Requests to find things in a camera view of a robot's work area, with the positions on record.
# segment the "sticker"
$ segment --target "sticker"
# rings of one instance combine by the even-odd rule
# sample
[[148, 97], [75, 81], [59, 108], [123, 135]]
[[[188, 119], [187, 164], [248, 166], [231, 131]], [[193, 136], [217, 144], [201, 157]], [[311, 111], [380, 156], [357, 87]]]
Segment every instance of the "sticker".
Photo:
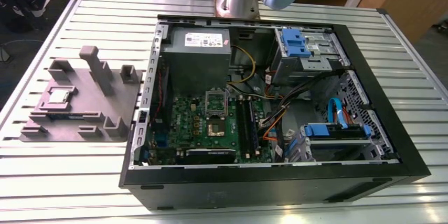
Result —
[[308, 50], [319, 50], [319, 47], [316, 45], [307, 45]]
[[185, 34], [185, 47], [223, 47], [223, 34]]
[[279, 145], [275, 146], [275, 152], [279, 154], [279, 156], [283, 155], [283, 149], [280, 148]]
[[69, 119], [84, 119], [83, 116], [76, 116], [76, 115], [69, 115], [68, 118]]
[[267, 84], [271, 85], [271, 83], [272, 83], [272, 76], [267, 74]]

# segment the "metal work table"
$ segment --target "metal work table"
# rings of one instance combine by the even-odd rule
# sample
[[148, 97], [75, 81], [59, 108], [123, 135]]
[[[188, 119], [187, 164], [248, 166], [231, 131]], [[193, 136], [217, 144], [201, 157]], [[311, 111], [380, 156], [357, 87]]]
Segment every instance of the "metal work table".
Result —
[[388, 15], [373, 9], [260, 6], [263, 19], [348, 26], [432, 176], [353, 203], [148, 211], [119, 188], [125, 143], [23, 143], [55, 58], [73, 67], [83, 45], [111, 68], [145, 70], [157, 14], [213, 15], [212, 0], [71, 0], [0, 113], [0, 221], [133, 223], [423, 223], [448, 221], [448, 93]]

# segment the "yellow wire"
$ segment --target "yellow wire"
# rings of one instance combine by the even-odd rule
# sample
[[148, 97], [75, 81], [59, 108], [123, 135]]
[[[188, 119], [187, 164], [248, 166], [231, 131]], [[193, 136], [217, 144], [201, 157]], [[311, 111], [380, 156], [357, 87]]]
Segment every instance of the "yellow wire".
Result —
[[236, 47], [251, 59], [251, 62], [252, 62], [252, 72], [249, 74], [248, 77], [245, 77], [243, 80], [240, 81], [231, 81], [229, 84], [239, 84], [239, 83], [243, 83], [245, 82], [253, 75], [255, 75], [255, 67], [256, 67], [256, 63], [255, 63], [255, 60], [253, 60], [253, 57], [252, 55], [239, 46], [233, 45], [232, 47]]

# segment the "power supply label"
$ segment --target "power supply label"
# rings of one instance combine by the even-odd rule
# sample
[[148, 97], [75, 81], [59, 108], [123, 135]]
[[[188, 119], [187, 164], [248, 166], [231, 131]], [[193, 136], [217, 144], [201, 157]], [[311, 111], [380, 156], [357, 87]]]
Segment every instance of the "power supply label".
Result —
[[223, 47], [223, 34], [185, 34], [185, 47]]

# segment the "blue plastic tab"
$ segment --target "blue plastic tab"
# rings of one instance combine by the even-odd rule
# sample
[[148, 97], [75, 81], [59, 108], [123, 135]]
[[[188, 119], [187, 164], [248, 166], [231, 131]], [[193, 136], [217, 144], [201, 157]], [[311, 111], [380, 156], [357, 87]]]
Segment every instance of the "blue plastic tab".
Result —
[[313, 135], [313, 130], [311, 129], [311, 127], [305, 126], [304, 129], [305, 129], [305, 136], [312, 136]]
[[292, 140], [291, 144], [288, 145], [287, 150], [285, 150], [285, 156], [289, 155], [289, 152], [293, 149], [293, 147], [296, 146], [296, 144], [297, 144], [297, 138], [295, 138], [295, 140]]
[[364, 125], [364, 132], [365, 132], [365, 136], [367, 136], [367, 137], [371, 137], [371, 136], [372, 136], [371, 126]]
[[329, 136], [327, 125], [324, 124], [311, 124], [304, 129], [307, 136]]
[[305, 47], [307, 39], [301, 36], [300, 30], [281, 29], [281, 33], [287, 56], [308, 58], [311, 56], [311, 52]]

